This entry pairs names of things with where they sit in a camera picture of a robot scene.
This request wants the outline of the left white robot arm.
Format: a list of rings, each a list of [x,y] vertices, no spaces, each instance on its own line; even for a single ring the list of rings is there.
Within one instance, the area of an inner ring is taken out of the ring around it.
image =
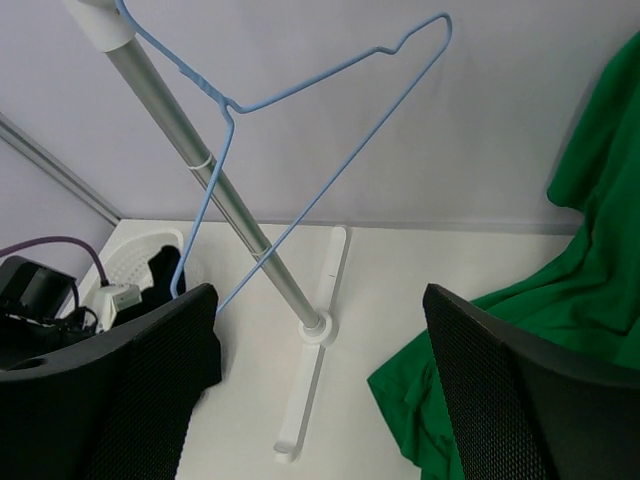
[[[74,277],[21,256],[1,264],[3,370],[94,336],[94,317]]]

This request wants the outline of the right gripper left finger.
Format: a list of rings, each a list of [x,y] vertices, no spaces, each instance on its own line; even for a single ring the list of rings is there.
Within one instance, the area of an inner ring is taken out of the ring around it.
[[[217,303],[203,283],[2,371],[2,478],[175,478],[193,410],[222,379]]]

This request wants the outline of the black t shirt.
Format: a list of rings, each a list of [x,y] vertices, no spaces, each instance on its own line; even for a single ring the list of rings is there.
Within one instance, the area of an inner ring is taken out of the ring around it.
[[[153,284],[141,291],[140,303],[116,315],[114,327],[144,316],[172,300],[170,284],[179,260],[179,250],[172,245],[165,245],[147,262]]]

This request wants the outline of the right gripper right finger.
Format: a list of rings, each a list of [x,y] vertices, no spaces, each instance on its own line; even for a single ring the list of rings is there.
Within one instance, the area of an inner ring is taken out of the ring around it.
[[[423,308],[466,478],[638,478],[638,371],[547,341],[437,284]]]

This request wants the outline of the blue wire hanger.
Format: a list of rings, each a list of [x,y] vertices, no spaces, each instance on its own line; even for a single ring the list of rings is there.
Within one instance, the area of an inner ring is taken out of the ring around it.
[[[535,66],[536,128],[527,148],[541,182],[595,69],[639,23],[635,1],[226,2],[214,32],[200,1],[161,4],[161,31],[239,103],[367,50],[369,56],[261,110],[219,112],[167,62],[250,211],[265,221],[435,227],[490,214],[456,199],[478,140],[483,69],[493,49]],[[231,143],[224,140],[235,121]]]

